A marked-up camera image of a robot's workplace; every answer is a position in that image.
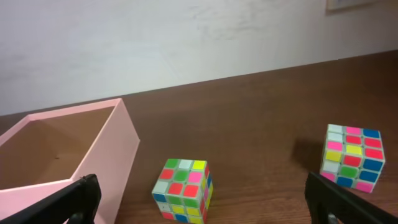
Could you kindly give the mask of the Rubik's cube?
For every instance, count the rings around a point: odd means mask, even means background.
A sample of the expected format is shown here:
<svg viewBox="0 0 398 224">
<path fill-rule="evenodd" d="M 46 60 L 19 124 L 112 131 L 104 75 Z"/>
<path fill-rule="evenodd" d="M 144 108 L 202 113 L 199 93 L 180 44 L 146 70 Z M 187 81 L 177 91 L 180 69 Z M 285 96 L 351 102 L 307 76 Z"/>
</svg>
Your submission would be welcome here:
<svg viewBox="0 0 398 224">
<path fill-rule="evenodd" d="M 342 186 L 371 193 L 386 156 L 381 133 L 374 129 L 329 124 L 320 174 Z"/>
<path fill-rule="evenodd" d="M 207 161 L 168 159 L 152 196 L 165 219 L 205 224 L 213 190 Z"/>
</svg>

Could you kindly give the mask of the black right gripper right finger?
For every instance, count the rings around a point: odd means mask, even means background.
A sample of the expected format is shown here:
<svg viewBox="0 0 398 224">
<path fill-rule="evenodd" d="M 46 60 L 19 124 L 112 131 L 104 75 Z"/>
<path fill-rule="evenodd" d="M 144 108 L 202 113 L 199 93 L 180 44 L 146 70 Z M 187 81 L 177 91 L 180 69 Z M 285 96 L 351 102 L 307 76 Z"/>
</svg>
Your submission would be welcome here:
<svg viewBox="0 0 398 224">
<path fill-rule="evenodd" d="M 330 223 L 330 215 L 347 224 L 397 223 L 397 217 L 314 172 L 308 173 L 305 199 L 312 224 Z"/>
</svg>

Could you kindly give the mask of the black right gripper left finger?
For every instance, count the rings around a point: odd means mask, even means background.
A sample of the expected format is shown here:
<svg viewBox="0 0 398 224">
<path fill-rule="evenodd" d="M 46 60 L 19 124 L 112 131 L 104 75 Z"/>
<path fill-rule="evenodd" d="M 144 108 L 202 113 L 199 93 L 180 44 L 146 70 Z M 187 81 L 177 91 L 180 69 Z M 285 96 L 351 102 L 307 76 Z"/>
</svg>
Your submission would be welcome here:
<svg viewBox="0 0 398 224">
<path fill-rule="evenodd" d="M 89 174 L 1 220 L 1 224 L 94 224 L 100 200 L 98 178 Z"/>
</svg>

